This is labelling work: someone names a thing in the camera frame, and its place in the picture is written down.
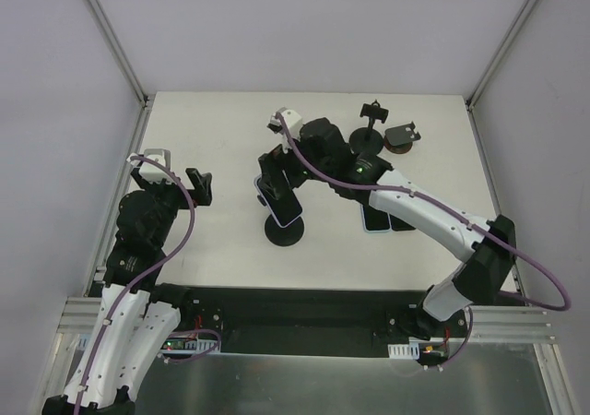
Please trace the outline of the brown base phone stand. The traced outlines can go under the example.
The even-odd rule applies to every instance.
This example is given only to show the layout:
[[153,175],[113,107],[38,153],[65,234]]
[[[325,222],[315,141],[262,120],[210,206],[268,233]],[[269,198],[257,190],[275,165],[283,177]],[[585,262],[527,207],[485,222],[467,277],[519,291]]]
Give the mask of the brown base phone stand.
[[421,134],[414,122],[390,127],[384,131],[383,146],[394,154],[408,153],[416,141],[421,140]]

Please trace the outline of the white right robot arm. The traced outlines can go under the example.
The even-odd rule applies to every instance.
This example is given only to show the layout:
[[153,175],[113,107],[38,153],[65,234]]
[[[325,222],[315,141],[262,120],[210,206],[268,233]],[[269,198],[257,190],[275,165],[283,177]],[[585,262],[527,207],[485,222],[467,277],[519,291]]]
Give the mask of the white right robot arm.
[[486,220],[421,193],[388,161],[353,152],[326,118],[306,123],[283,109],[267,126],[282,142],[259,157],[261,173],[254,184],[270,212],[265,233],[272,243],[289,246],[302,237],[302,206],[294,191],[308,180],[322,181],[339,196],[423,232],[459,260],[452,274],[430,286],[417,307],[398,318],[401,331],[428,340],[468,305],[495,302],[515,262],[509,250],[515,244],[510,219]]

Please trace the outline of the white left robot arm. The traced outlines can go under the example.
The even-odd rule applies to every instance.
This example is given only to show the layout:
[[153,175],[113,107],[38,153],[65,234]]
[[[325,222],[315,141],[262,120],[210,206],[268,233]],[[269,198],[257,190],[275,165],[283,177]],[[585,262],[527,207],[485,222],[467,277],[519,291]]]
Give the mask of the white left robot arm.
[[44,414],[132,414],[140,386],[164,341],[176,331],[193,331],[195,309],[189,290],[159,285],[171,260],[163,245],[179,211],[195,221],[195,210],[212,202],[209,173],[185,171],[192,188],[171,173],[131,175],[137,190],[118,205],[115,243],[107,258],[100,309],[88,345],[62,394],[48,397]]

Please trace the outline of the black clamp phone stand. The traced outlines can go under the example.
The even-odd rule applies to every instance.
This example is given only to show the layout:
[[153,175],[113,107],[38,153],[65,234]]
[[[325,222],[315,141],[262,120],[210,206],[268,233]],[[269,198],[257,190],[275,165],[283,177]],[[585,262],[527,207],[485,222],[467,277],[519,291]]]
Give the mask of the black clamp phone stand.
[[364,127],[354,130],[349,136],[348,143],[356,154],[363,152],[378,155],[384,147],[384,137],[374,129],[376,122],[385,123],[389,111],[374,100],[372,103],[364,103],[360,109],[360,118],[366,118],[368,123]]

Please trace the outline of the lavender smartphone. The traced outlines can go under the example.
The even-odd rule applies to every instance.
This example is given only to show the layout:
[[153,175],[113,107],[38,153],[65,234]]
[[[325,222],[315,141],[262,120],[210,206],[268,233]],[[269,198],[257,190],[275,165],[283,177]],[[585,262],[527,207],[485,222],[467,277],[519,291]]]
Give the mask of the lavender smartphone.
[[274,198],[270,190],[263,187],[261,175],[254,178],[254,187],[259,202],[268,209],[279,228],[285,229],[301,217],[303,213],[301,203],[292,191],[288,190],[279,199]]

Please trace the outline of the black cased smartphone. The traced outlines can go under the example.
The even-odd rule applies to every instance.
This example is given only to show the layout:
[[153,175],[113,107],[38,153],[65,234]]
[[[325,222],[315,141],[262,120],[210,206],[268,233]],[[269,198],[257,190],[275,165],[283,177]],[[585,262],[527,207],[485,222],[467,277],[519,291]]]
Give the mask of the black cased smartphone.
[[389,215],[391,229],[393,231],[414,231],[415,227],[408,224],[404,220],[398,218],[395,215]]

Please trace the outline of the light blue smartphone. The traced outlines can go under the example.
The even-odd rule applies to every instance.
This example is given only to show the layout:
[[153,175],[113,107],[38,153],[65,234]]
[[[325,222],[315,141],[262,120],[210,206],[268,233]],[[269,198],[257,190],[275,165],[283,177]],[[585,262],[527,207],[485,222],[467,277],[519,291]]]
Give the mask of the light blue smartphone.
[[388,232],[391,230],[389,215],[370,206],[361,207],[363,229],[366,232]]

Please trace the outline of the black round base phone stand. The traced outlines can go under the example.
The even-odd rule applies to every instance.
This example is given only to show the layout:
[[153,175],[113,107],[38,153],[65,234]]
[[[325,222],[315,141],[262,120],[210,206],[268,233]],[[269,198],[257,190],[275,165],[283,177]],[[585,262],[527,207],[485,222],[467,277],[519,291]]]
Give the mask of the black round base phone stand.
[[296,244],[304,234],[304,221],[297,218],[289,226],[281,228],[272,216],[265,220],[265,236],[269,242],[279,247],[289,247]]

